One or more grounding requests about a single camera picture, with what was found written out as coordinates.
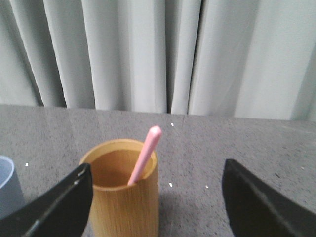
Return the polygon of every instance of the pink straw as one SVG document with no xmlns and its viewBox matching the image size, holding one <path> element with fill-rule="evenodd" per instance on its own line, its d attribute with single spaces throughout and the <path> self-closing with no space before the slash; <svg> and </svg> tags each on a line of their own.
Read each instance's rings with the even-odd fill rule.
<svg viewBox="0 0 316 237">
<path fill-rule="evenodd" d="M 161 134 L 162 131 L 159 126 L 154 126 L 149 129 L 144 146 L 139 154 L 136 165 L 133 169 L 127 185 L 132 185 L 138 181 L 139 176 L 145 168 L 147 161 L 149 160 L 161 137 Z"/>
</svg>

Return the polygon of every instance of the table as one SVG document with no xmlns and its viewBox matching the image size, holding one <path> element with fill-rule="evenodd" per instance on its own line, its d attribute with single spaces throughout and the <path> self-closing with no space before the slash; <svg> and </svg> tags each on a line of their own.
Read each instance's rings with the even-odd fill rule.
<svg viewBox="0 0 316 237">
<path fill-rule="evenodd" d="M 144 140 L 158 124 L 161 237 L 232 237 L 221 190 L 234 158 L 316 212 L 316 123 L 0 105 L 0 154 L 11 157 L 26 202 L 71 172 L 93 146 Z M 90 225 L 84 235 L 91 237 Z"/>
</svg>

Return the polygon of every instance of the curtain fold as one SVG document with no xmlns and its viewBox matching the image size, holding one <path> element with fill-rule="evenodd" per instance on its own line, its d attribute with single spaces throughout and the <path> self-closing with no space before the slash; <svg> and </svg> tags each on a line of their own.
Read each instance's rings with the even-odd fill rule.
<svg viewBox="0 0 316 237">
<path fill-rule="evenodd" d="M 316 121 L 313 0 L 3 0 L 0 103 Z"/>
</svg>

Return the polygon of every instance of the bamboo cup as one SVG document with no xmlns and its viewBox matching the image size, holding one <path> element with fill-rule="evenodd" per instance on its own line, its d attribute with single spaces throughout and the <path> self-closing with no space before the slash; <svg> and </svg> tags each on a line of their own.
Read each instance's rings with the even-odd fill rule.
<svg viewBox="0 0 316 237">
<path fill-rule="evenodd" d="M 90 222 L 97 237 L 158 237 L 157 155 L 152 153 L 141 179 L 128 179 L 143 143 L 117 139 L 92 148 L 80 164 L 90 163 L 93 201 Z"/>
</svg>

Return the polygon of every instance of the gray cup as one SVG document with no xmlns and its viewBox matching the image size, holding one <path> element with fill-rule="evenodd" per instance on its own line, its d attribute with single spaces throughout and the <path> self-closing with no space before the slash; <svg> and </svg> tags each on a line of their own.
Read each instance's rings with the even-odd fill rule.
<svg viewBox="0 0 316 237">
<path fill-rule="evenodd" d="M 24 206 L 24 198 L 13 161 L 0 156 L 0 219 Z"/>
</svg>

